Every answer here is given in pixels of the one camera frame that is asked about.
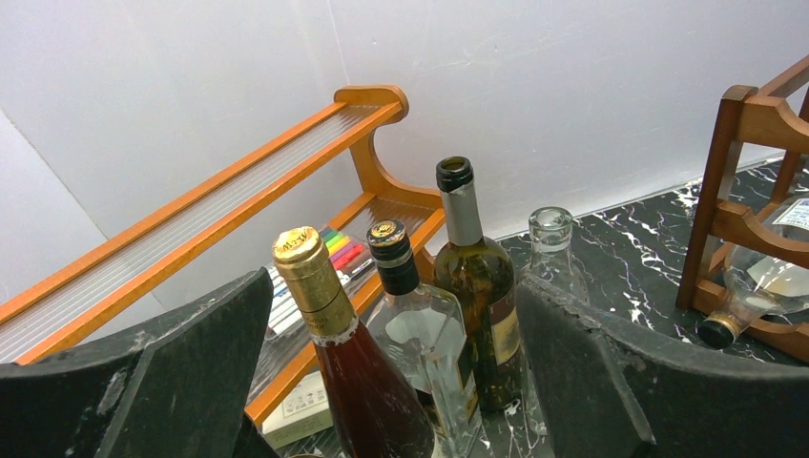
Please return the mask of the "clear glass bottle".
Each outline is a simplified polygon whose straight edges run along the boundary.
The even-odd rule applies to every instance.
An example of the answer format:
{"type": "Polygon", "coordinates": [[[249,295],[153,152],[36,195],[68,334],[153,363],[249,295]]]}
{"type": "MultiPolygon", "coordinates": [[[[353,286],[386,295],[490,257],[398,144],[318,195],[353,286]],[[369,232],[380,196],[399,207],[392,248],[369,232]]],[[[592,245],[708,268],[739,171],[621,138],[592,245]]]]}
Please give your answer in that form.
{"type": "Polygon", "coordinates": [[[529,216],[530,259],[519,279],[533,275],[589,303],[584,276],[570,248],[572,232],[573,216],[568,210],[558,206],[534,210],[529,216]]]}

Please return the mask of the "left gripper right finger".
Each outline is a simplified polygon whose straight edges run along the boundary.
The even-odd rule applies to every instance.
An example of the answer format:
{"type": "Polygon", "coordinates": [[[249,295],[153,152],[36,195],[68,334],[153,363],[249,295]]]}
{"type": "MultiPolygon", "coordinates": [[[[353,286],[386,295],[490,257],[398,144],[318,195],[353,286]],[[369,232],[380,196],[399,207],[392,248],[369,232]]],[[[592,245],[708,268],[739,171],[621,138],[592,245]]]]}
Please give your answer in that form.
{"type": "Polygon", "coordinates": [[[808,371],[683,343],[527,277],[518,322],[558,457],[804,457],[808,371]]]}

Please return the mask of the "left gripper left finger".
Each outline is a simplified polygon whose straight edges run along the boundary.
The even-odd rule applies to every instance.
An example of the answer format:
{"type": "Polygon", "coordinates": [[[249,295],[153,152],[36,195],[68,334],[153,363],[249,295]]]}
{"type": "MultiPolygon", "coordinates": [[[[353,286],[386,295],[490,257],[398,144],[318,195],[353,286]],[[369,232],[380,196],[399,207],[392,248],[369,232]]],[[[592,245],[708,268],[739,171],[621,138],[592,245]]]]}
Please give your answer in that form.
{"type": "Polygon", "coordinates": [[[5,457],[270,457],[245,410],[274,296],[245,274],[34,364],[1,367],[5,457]]]}

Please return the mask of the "clear liquor bottle dark label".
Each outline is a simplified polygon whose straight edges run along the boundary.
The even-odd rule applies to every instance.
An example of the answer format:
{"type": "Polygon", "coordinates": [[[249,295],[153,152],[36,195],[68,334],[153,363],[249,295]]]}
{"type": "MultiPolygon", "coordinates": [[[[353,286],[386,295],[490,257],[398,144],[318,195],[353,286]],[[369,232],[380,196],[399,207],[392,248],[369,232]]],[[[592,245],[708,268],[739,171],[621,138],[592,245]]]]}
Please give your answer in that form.
{"type": "Polygon", "coordinates": [[[405,224],[373,223],[367,245],[384,288],[366,326],[425,408],[445,457],[467,457],[482,427],[458,299],[421,280],[405,224]]]}

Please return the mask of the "dark wine bottle silver cap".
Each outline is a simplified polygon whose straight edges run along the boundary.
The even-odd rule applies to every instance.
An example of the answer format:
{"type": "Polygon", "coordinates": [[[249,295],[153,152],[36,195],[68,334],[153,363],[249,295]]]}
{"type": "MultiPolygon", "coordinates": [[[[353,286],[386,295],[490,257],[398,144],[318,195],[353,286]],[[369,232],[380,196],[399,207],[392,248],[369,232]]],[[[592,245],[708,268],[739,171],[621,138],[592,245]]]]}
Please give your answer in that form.
{"type": "Polygon", "coordinates": [[[512,260],[483,233],[470,160],[442,159],[436,165],[436,181],[446,214],[447,242],[435,257],[433,280],[461,305],[480,408],[504,409],[521,397],[523,382],[512,260]]]}

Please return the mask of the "red wine bottle gold cap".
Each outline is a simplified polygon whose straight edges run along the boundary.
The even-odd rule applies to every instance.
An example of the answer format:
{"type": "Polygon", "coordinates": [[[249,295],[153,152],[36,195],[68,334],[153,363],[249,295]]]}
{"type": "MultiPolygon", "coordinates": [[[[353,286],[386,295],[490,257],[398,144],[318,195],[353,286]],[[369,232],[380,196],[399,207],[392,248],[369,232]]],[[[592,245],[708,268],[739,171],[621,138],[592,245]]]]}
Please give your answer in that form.
{"type": "Polygon", "coordinates": [[[435,432],[415,390],[371,338],[319,346],[311,336],[343,452],[349,457],[432,456],[435,432]]]}

